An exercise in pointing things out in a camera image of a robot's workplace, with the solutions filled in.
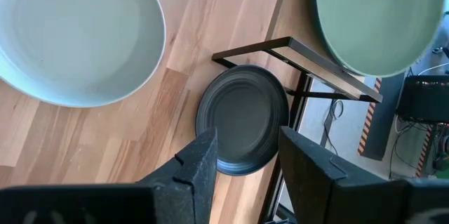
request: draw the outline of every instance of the black plate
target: black plate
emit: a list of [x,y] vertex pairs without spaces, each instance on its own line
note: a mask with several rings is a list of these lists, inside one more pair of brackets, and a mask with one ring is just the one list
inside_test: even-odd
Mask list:
[[288,125],[288,102],[268,70],[236,66],[206,89],[196,113],[196,134],[216,126],[218,171],[241,176],[261,169],[278,151],[280,126]]

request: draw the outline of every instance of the metal stand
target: metal stand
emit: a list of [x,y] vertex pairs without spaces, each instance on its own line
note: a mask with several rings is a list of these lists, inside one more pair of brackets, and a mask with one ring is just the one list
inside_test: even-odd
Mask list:
[[[323,69],[331,72],[336,77],[339,77],[346,83],[350,84],[351,86],[358,89],[360,92],[362,92],[362,95],[360,97],[356,97],[345,90],[339,88],[338,86],[330,83],[329,81],[326,81],[318,76],[316,76],[314,73],[310,72],[308,69],[304,68],[301,65],[298,65],[296,62],[293,62],[292,60],[286,58],[285,56],[277,53],[276,51],[273,51],[275,48],[282,48],[282,47],[289,47],[299,53],[300,55],[304,56],[305,58],[309,59],[310,61],[316,63],[318,66],[322,67]],[[360,100],[360,101],[366,101],[366,102],[373,102],[373,103],[380,103],[382,102],[382,95],[375,92],[368,86],[366,86],[364,83],[360,82],[358,79],[354,78],[352,75],[348,74],[346,71],[344,71],[339,65],[336,65],[332,60],[329,60],[328,58],[325,58],[318,53],[314,52],[310,48],[306,47],[304,44],[301,44],[299,41],[295,40],[292,37],[284,37],[279,39],[274,39],[271,41],[263,41],[257,44],[252,44],[248,46],[243,46],[240,48],[234,48],[228,51],[223,51],[219,53],[214,53],[212,56],[212,60],[215,62],[220,63],[221,65],[224,65],[225,67],[232,68],[235,67],[236,64],[233,62],[230,62],[226,60],[225,58],[232,57],[235,55],[242,55],[245,53],[252,53],[252,52],[258,52],[258,51],[264,51],[265,53],[268,53],[271,56],[274,56],[275,58],[278,58],[279,60],[282,60],[283,62],[287,63],[288,65],[294,67],[295,69],[301,71],[300,78],[297,83],[296,90],[290,90],[288,88],[285,88],[286,93],[288,95],[292,95],[293,103],[290,109],[290,122],[289,127],[294,129],[295,131],[298,131],[302,115],[304,114],[304,109],[307,103],[307,98],[330,98],[330,99],[340,99],[340,100]],[[311,80],[312,77],[315,77],[322,81],[323,83],[327,84],[329,87],[335,89],[336,93],[317,93],[317,92],[310,92],[311,88]],[[282,171],[281,171],[281,165],[279,163],[279,159],[276,160],[276,163],[274,165],[274,170],[272,177],[270,178],[268,191],[265,196],[264,204],[262,207],[262,211],[259,217],[259,223],[266,223],[268,221],[273,220],[274,215],[276,214],[277,205],[279,201],[279,197],[281,195],[281,188],[282,188]]]

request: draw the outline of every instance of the electrical cable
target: electrical cable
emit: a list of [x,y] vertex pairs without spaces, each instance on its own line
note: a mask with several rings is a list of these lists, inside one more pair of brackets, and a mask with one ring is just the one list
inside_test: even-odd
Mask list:
[[[336,116],[335,115],[335,106],[339,102],[342,104],[342,110],[340,111],[338,116]],[[329,113],[328,113],[327,117],[331,116],[332,120],[335,121],[335,120],[337,120],[338,118],[340,118],[342,116],[343,110],[344,110],[344,105],[343,105],[343,101],[342,100],[332,100],[332,102],[330,103]],[[338,155],[337,148],[335,148],[335,146],[333,145],[332,141],[330,140],[329,132],[328,132],[328,129],[326,128],[326,122],[324,122],[324,133],[326,134],[326,137],[328,139],[328,142],[329,142],[330,146],[334,149],[335,154]]]
[[[400,138],[401,136],[403,136],[404,133],[406,133],[407,131],[409,131],[414,125],[415,125],[415,123],[409,124],[409,125],[407,125],[406,127],[404,127],[404,128],[401,130],[401,132],[398,134],[398,136],[397,136],[397,138],[396,138],[396,141],[395,141],[394,144],[393,144],[393,148],[391,149],[391,155],[390,155],[390,172],[389,172],[389,178],[391,178],[391,163],[392,163],[392,161],[393,161],[393,152],[394,152],[394,154],[396,155],[396,157],[398,157],[398,159],[401,160],[404,164],[408,165],[408,166],[411,167],[411,168],[417,169],[417,167],[413,166],[412,164],[409,164],[409,163],[406,162],[402,157],[400,157],[399,154],[398,154],[398,152],[397,152],[397,145],[398,145],[399,138]],[[423,172],[423,173],[426,173],[427,175],[431,175],[431,176],[432,176],[433,174],[435,174],[435,171],[434,171],[433,174],[430,174],[430,173],[427,173],[427,172]]]
[[431,130],[431,127],[428,124],[418,123],[418,125],[422,126],[422,128],[425,129],[426,131],[430,131]]
[[407,121],[407,122],[408,122],[409,125],[411,125],[413,128],[415,128],[415,129],[417,129],[417,130],[421,130],[421,131],[427,131],[427,130],[429,130],[429,128],[427,128],[425,125],[422,125],[422,124],[419,124],[419,123],[416,123],[416,122],[414,122],[414,123],[412,123],[412,122],[410,122],[410,121]]
[[424,72],[428,72],[429,70],[433,70],[433,69],[436,69],[437,67],[442,67],[442,66],[445,66],[445,65],[449,65],[449,62],[443,63],[442,65],[437,65],[437,66],[434,66],[434,67],[430,67],[427,70],[423,70],[421,73],[418,74],[418,76],[421,76],[421,74],[424,73]]

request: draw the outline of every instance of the black electronic device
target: black electronic device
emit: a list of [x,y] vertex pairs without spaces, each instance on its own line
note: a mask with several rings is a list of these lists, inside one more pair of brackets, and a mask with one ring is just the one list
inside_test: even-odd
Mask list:
[[406,121],[449,123],[449,76],[407,77],[397,114]]

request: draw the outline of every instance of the wooden countertop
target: wooden countertop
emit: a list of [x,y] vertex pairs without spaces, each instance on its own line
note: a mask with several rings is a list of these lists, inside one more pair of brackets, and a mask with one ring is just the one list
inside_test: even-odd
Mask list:
[[[0,187],[139,180],[194,139],[201,94],[225,70],[210,60],[214,52],[292,35],[323,52],[302,16],[303,0],[160,2],[167,27],[163,60],[150,81],[121,102],[58,107],[0,81]],[[266,55],[238,60],[268,68],[286,86],[296,84],[298,72]],[[256,223],[273,164],[249,176],[218,174],[210,222]]]

